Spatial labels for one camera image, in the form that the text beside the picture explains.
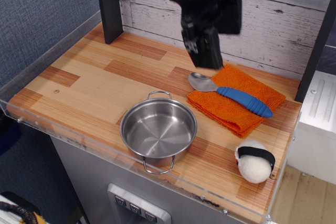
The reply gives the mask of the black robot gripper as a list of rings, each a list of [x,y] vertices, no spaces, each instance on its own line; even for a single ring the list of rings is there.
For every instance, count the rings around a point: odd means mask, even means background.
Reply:
[[[218,33],[240,34],[242,0],[171,1],[181,7],[182,38],[194,66],[215,70],[222,68]],[[197,25],[211,26],[200,28]]]

